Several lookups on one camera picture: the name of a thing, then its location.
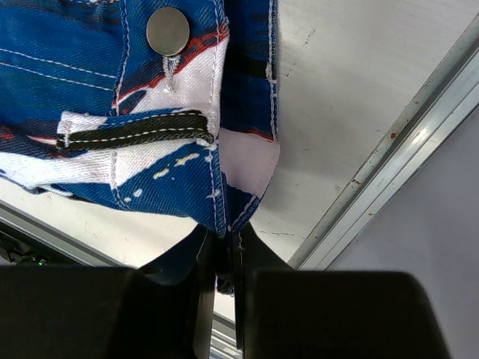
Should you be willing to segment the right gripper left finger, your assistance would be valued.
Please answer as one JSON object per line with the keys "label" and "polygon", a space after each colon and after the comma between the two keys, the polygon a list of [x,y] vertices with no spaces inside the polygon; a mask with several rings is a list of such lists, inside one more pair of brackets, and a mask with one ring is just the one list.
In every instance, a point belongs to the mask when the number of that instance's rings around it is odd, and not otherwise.
{"label": "right gripper left finger", "polygon": [[139,269],[85,266],[1,226],[3,358],[208,358],[213,234]]}

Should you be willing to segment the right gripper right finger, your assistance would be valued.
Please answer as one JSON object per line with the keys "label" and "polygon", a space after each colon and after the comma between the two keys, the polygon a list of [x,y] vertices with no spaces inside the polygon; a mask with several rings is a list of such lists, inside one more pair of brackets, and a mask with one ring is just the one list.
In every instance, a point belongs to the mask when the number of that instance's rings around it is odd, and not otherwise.
{"label": "right gripper right finger", "polygon": [[244,358],[449,358],[429,298],[400,271],[295,270],[245,226],[233,237]]}

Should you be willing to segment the blue patterned trousers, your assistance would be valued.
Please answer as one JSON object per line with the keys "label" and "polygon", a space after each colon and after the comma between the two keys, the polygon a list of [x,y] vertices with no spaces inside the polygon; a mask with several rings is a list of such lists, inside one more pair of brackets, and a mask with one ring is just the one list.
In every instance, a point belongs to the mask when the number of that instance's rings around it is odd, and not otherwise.
{"label": "blue patterned trousers", "polygon": [[276,1],[3,1],[1,177],[232,238],[278,164]]}

